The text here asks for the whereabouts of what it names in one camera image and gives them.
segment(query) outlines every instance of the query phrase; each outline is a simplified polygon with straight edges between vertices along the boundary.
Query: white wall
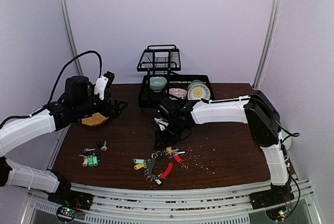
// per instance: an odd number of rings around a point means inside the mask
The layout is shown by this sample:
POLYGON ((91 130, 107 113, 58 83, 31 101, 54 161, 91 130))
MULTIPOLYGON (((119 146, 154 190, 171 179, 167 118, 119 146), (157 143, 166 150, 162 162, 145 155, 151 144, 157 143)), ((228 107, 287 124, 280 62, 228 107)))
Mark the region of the white wall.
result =
POLYGON ((301 136, 290 154, 309 178, 325 223, 334 219, 334 0, 283 0, 264 82, 260 86, 301 136))
MULTIPOLYGON (((44 105, 62 66, 70 60, 58 0, 0 0, 0 121, 44 105)), ((73 66, 66 76, 75 75, 73 66)), ((55 98, 64 90, 59 83, 55 98)), ((59 133, 26 143, 6 157, 46 169, 59 133)), ((0 223, 18 223, 27 190, 0 188, 0 223)))
MULTIPOLYGON (((176 44, 182 73, 211 82, 252 83, 272 0, 67 0, 79 52, 94 48, 116 83, 141 83, 139 58, 150 44, 176 44)), ((82 60, 96 78, 98 66, 82 60)))

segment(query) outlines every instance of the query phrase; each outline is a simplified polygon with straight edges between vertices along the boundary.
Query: yellow key tag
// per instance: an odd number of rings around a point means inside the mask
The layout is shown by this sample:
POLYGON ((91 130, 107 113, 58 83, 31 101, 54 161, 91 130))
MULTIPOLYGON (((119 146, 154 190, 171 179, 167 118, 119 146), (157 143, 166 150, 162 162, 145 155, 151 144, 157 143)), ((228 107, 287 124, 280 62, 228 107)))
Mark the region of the yellow key tag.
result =
POLYGON ((136 165, 134 166, 134 169, 138 170, 138 169, 143 168, 144 166, 145 166, 145 164, 136 164, 136 165))

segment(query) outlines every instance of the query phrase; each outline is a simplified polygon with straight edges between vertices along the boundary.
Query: pink plate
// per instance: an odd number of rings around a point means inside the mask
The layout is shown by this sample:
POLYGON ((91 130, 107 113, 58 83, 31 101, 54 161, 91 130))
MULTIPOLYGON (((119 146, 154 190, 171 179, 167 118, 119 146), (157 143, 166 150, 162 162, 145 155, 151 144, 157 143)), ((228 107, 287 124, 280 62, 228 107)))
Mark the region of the pink plate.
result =
POLYGON ((170 88, 169 89, 169 94, 170 95, 174 95, 175 97, 181 98, 181 99, 185 99, 187 96, 187 90, 184 90, 182 88, 170 88))

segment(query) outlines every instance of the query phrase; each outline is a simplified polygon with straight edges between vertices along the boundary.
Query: bowl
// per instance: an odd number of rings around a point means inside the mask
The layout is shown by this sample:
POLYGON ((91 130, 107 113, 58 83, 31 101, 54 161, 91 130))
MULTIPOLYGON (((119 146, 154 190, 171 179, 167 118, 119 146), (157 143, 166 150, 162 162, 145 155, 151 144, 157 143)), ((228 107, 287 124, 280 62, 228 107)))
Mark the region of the bowl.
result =
MULTIPOLYGON (((188 93, 187 90, 184 90, 182 88, 170 88, 169 89, 169 94, 170 95, 178 97, 178 98, 180 98, 182 100, 184 100, 186 98, 187 93, 188 93)), ((171 96, 170 96, 170 99, 171 100, 177 100, 176 98, 171 97, 171 96)))
POLYGON ((150 88, 153 92, 161 92, 167 84, 167 79, 164 77, 151 77, 150 88))

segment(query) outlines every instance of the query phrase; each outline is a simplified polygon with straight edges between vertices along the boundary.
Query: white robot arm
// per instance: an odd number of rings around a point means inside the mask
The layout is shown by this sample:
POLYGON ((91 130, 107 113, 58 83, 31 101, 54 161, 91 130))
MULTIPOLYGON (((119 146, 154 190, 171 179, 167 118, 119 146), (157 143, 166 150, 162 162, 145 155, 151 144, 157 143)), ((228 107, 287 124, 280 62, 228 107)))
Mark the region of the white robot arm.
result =
POLYGON ((155 118, 155 148, 175 145, 185 129, 210 122, 240 122, 249 125, 253 141, 265 154, 272 186, 291 197, 288 155, 282 144, 279 113, 261 91, 228 100, 163 100, 155 118))
POLYGON ((0 129, 0 186, 14 185, 42 190, 52 201, 71 207, 77 201, 85 202, 90 195, 70 190, 70 182, 55 171, 42 171, 15 163, 5 158, 14 148, 38 136, 58 131, 70 123, 78 123, 94 113, 117 118, 127 107, 125 101, 111 101, 108 89, 114 74, 107 72, 92 85, 87 77, 74 76, 66 80, 65 92, 58 101, 48 103, 38 113, 13 120, 0 129))

